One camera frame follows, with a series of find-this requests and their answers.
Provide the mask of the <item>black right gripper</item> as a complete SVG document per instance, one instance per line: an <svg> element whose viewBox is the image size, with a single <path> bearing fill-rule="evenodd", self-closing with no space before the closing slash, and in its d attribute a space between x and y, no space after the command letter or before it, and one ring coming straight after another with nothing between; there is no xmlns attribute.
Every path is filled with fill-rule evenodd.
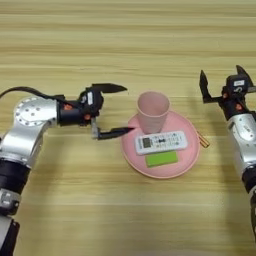
<svg viewBox="0 0 256 256"><path fill-rule="evenodd" d="M242 74L247 77L248 93L256 93L256 86L253 84L250 75L245 71L245 69L240 65L236 65L236 70L238 74ZM201 90L203 102L210 103L212 97L208 91L208 80L204 71L200 72L199 87ZM244 93L236 93L232 96L224 93L222 96L217 97L215 101L223 110L224 116L227 120L241 114L251 114L256 120L256 111L251 111L247 107Z"/></svg>

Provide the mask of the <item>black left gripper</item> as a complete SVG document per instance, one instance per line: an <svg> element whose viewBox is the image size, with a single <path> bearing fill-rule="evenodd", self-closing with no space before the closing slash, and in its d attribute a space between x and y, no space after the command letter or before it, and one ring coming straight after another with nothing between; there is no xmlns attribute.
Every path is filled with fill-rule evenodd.
<svg viewBox="0 0 256 256"><path fill-rule="evenodd" d="M94 90L102 93L118 93L126 91L127 88L113 83L93 84ZM78 104L60 104L58 106L57 120L60 126L79 125L91 126L92 136L98 140L108 140L121 137L133 130L133 127L113 128L108 132L101 132L96 124L96 117L99 115L99 109L93 105Z"/></svg>

